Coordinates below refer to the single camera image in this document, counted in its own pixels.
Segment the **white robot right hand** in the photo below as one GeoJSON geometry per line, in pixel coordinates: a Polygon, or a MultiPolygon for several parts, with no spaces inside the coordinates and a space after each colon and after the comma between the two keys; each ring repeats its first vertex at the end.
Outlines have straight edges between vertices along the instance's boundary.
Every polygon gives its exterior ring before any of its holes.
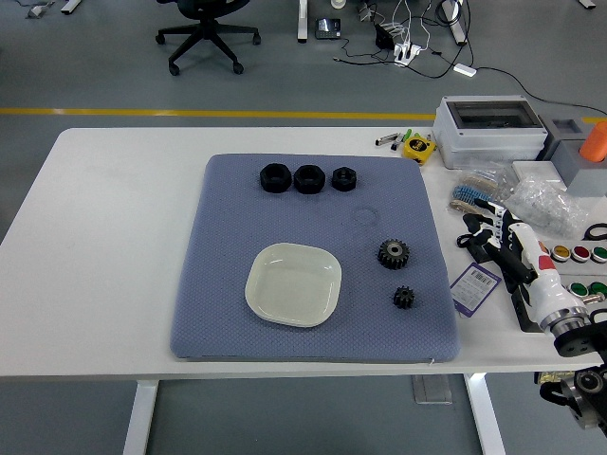
{"type": "Polygon", "coordinates": [[[458,245],[475,261],[499,266],[521,328],[527,331],[535,324],[558,336],[585,325],[588,313],[584,304],[564,288],[534,229],[494,202],[477,198],[474,204],[484,212],[463,216],[468,233],[458,239],[458,245]]]}

